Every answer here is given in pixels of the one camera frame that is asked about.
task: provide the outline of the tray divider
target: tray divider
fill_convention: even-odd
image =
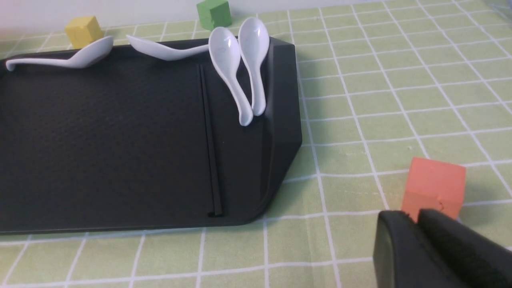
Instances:
[[[201,80],[201,93],[203,96],[203,107],[204,107],[204,120],[206,126],[206,139],[208,140],[208,157],[210,163],[210,181],[211,181],[211,196],[214,202],[213,212],[208,213],[210,217],[222,216],[222,203],[221,194],[219,187],[219,176],[217,173],[217,162],[215,158],[215,144],[214,136],[211,128],[211,117],[210,117],[210,106],[208,103],[208,90],[206,87],[206,79],[204,68],[201,64],[198,65],[199,78]]]

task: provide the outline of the orange cube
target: orange cube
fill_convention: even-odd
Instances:
[[[401,210],[417,222],[420,209],[456,219],[464,203],[466,167],[413,157]]]

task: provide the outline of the white wall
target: white wall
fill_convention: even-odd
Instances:
[[[201,0],[0,0],[0,35],[63,30],[95,15],[102,27],[197,19]],[[366,2],[367,0],[229,0],[233,15]]]

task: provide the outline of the spoon bowl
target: spoon bowl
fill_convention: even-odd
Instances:
[[[7,60],[7,70],[14,71],[18,64],[36,64],[81,69],[105,58],[114,46],[114,37],[107,36],[83,47],[69,59],[19,58]]]
[[[208,46],[211,62],[228,86],[237,105],[240,125],[249,125],[253,119],[251,105],[237,80],[240,65],[240,47],[237,39],[227,28],[217,27],[210,34]]]
[[[238,41],[242,51],[242,60],[247,67],[251,81],[252,111],[255,116],[260,116],[265,112],[267,106],[260,69],[268,53],[270,36],[263,22],[251,17],[240,26]]]
[[[208,45],[201,45],[190,49],[180,50],[131,35],[127,35],[126,37],[128,38],[130,45],[132,45],[135,50],[165,61],[180,60],[208,51]]]

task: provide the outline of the black tray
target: black tray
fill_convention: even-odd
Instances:
[[[244,224],[302,144],[295,47],[275,38],[267,109],[247,127],[208,53],[166,62],[126,45],[81,70],[2,66],[0,234]],[[238,79],[250,101],[242,62]]]

